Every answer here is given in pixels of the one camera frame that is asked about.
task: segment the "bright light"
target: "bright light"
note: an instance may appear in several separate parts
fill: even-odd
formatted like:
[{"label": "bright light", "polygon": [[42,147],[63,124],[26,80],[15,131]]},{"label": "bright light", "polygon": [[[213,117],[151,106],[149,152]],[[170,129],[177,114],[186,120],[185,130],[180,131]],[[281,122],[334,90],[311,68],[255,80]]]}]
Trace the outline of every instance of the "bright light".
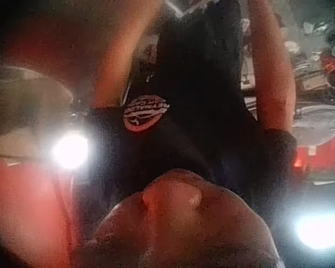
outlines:
[{"label": "bright light", "polygon": [[335,245],[335,214],[305,217],[296,225],[301,241],[322,250]]},{"label": "bright light", "polygon": [[55,145],[52,154],[63,168],[75,169],[87,158],[88,141],[78,132],[69,132]]}]

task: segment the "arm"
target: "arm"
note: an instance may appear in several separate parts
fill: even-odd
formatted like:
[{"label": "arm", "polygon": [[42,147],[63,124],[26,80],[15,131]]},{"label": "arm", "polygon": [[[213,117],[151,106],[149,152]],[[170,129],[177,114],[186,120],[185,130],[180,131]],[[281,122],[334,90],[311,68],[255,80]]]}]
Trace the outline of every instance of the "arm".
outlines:
[{"label": "arm", "polygon": [[295,82],[290,60],[270,0],[248,0],[257,112],[266,130],[291,131]]},{"label": "arm", "polygon": [[126,90],[132,57],[141,36],[162,6],[162,0],[124,0],[122,10],[98,72],[93,107],[121,105]]}]

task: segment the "man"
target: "man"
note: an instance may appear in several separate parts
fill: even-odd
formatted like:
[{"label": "man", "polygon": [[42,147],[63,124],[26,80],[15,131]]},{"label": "man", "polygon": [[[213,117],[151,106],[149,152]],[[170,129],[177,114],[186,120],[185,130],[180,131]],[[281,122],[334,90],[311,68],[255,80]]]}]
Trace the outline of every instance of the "man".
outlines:
[{"label": "man", "polygon": [[220,0],[169,22],[152,81],[134,49],[161,0],[124,0],[87,119],[92,185],[109,215],[82,267],[281,267],[272,240],[293,163],[295,87],[268,0],[249,0],[258,116],[240,91],[240,8]]}]

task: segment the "circular logo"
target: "circular logo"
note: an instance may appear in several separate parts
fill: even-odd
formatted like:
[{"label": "circular logo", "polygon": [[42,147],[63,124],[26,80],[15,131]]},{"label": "circular logo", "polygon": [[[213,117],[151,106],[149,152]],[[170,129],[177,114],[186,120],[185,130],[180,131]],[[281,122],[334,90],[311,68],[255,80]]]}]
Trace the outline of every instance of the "circular logo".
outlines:
[{"label": "circular logo", "polygon": [[133,132],[140,132],[153,126],[170,105],[156,95],[143,95],[133,100],[124,110],[124,125]]}]

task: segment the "dark clothing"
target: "dark clothing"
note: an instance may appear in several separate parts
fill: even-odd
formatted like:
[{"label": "dark clothing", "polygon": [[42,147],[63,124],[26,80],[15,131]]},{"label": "dark clothing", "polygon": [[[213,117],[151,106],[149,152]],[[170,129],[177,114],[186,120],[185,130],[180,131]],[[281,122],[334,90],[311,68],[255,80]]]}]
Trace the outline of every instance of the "dark clothing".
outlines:
[{"label": "dark clothing", "polygon": [[[109,209],[182,168],[233,190],[272,225],[296,142],[264,131],[245,107],[240,42],[239,5],[221,0],[162,32],[159,69],[146,87],[131,89],[128,106],[91,112],[90,179]],[[150,128],[132,132],[123,114],[140,95],[158,95],[170,108]]]}]

